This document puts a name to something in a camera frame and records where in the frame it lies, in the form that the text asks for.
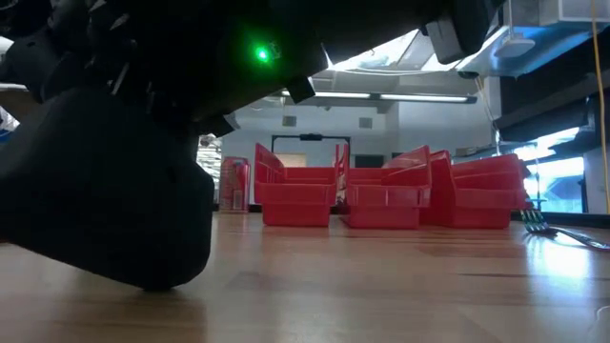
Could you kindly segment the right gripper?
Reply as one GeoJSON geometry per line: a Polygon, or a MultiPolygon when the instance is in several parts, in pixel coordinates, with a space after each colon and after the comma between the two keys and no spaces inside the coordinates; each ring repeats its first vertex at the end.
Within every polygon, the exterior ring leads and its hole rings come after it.
{"type": "Polygon", "coordinates": [[[0,237],[144,290],[205,269],[213,208],[190,150],[103,91],[61,93],[0,149],[0,237]]]}

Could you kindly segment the red plastic bin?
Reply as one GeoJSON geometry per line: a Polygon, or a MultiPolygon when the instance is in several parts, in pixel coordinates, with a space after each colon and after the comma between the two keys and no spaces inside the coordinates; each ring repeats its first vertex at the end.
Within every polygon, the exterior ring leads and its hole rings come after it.
{"type": "Polygon", "coordinates": [[[453,229],[505,229],[513,211],[528,208],[523,163],[513,153],[453,164],[448,151],[431,155],[430,205],[420,223],[453,229]]]}
{"type": "Polygon", "coordinates": [[[380,168],[353,168],[348,156],[337,167],[337,210],[353,229],[411,230],[430,206],[431,153],[404,152],[380,168]]]}
{"type": "Polygon", "coordinates": [[[254,201],[267,226],[328,226],[337,178],[338,165],[286,167],[263,145],[255,145],[254,201]]]}

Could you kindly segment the iridescent fork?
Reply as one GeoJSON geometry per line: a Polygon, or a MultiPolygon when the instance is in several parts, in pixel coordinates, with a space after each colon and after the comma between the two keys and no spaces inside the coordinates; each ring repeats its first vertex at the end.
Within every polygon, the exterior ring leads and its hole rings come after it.
{"type": "Polygon", "coordinates": [[[531,234],[555,238],[559,235],[565,235],[585,247],[603,252],[610,252],[610,244],[603,243],[590,236],[582,233],[570,232],[566,229],[551,227],[542,213],[538,210],[520,210],[519,211],[525,230],[531,234]]]}

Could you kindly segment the red soda can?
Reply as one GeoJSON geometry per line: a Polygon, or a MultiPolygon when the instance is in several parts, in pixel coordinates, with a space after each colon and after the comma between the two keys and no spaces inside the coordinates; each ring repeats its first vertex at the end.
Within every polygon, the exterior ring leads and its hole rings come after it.
{"type": "Polygon", "coordinates": [[[218,204],[222,212],[247,212],[250,206],[251,167],[244,157],[226,157],[220,167],[218,204]]]}

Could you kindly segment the long ceiling light bar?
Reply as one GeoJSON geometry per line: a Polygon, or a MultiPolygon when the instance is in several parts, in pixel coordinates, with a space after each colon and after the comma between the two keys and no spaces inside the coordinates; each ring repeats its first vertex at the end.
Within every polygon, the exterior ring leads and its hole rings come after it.
{"type": "Polygon", "coordinates": [[[422,102],[422,103],[450,103],[450,104],[475,104],[478,99],[475,96],[464,95],[435,95],[435,94],[397,94],[397,93],[365,93],[365,92],[338,92],[319,91],[312,99],[336,99],[336,100],[365,100],[365,101],[394,101],[394,102],[422,102]]]}

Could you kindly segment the white ceiling device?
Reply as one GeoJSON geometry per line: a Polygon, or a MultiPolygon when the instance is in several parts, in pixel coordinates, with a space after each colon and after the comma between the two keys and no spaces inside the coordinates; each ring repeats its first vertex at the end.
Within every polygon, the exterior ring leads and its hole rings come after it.
{"type": "Polygon", "coordinates": [[[512,0],[506,1],[508,3],[508,35],[502,41],[501,46],[495,50],[497,58],[519,57],[536,45],[534,40],[515,33],[512,0]]]}

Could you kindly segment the black portal frame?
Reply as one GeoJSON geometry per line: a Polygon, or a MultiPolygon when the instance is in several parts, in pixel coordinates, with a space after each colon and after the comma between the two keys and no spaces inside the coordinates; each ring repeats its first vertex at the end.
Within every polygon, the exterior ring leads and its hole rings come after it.
{"type": "Polygon", "coordinates": [[[289,167],[331,167],[345,152],[344,146],[351,148],[351,143],[349,136],[341,135],[274,134],[271,152],[289,167]]]}

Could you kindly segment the dark wall screen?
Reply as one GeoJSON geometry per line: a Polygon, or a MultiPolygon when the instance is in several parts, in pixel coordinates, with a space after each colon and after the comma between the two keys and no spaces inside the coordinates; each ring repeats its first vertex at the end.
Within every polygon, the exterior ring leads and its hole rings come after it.
{"type": "Polygon", "coordinates": [[[354,156],[356,168],[381,168],[384,162],[384,155],[358,154],[354,156]]]}

